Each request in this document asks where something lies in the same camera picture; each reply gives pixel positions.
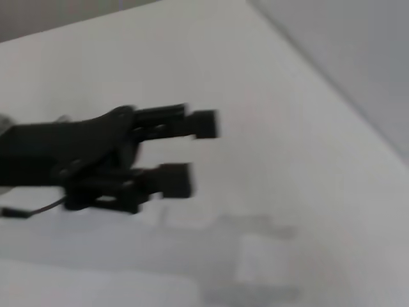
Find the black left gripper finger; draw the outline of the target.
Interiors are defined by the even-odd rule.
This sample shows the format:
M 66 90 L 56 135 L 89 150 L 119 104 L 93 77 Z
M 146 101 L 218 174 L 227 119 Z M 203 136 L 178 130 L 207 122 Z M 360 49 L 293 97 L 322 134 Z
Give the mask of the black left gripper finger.
M 137 110 L 133 133 L 136 139 L 165 139 L 194 136 L 214 139 L 219 136 L 215 110 L 187 113 L 185 104 Z
M 189 164 L 161 164 L 151 169 L 108 169 L 79 177 L 65 186 L 65 209 L 97 208 L 139 213 L 151 195 L 185 199 L 193 193 Z

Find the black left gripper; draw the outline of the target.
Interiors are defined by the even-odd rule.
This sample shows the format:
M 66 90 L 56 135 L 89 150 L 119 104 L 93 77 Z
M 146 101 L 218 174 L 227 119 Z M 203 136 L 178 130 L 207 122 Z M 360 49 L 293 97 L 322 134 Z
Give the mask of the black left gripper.
M 130 168 L 134 113 L 117 107 L 79 122 L 14 125 L 0 136 L 0 186 L 62 185 L 100 168 Z

